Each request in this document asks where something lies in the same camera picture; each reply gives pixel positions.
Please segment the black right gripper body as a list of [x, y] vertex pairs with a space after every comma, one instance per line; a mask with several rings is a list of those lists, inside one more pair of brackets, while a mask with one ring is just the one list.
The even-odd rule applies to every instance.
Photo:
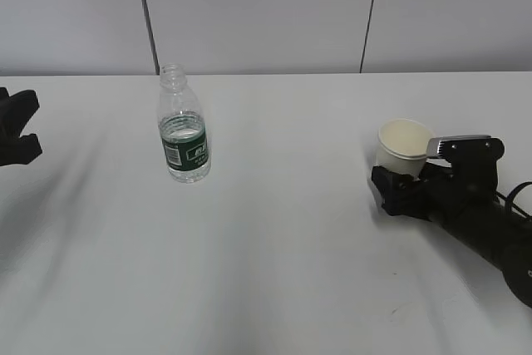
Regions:
[[419, 175], [409, 215], [429, 220], [437, 214], [444, 220], [456, 219], [464, 210], [495, 202], [498, 174], [495, 163], [439, 166], [427, 163]]

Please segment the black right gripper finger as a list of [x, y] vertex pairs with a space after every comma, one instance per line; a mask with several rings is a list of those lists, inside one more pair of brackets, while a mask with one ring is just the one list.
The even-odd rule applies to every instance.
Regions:
[[392, 172], [383, 166], [373, 166], [371, 181], [382, 199], [382, 208], [390, 216], [414, 216], [416, 202], [413, 190], [416, 181], [411, 175]]

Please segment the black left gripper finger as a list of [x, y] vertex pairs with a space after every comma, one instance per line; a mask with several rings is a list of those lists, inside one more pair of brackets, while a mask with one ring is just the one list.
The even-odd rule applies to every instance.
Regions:
[[39, 109], [34, 90], [24, 90], [10, 95], [1, 88], [1, 135], [19, 136]]
[[36, 134], [1, 138], [0, 166], [28, 165], [41, 154], [42, 148]]

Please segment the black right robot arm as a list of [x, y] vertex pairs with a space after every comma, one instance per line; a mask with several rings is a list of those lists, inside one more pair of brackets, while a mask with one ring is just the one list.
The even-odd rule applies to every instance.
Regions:
[[371, 181], [390, 216], [440, 226], [496, 267], [512, 294], [531, 305], [531, 218], [513, 211], [508, 196], [499, 202], [463, 182], [450, 167], [427, 163], [416, 179], [374, 166]]

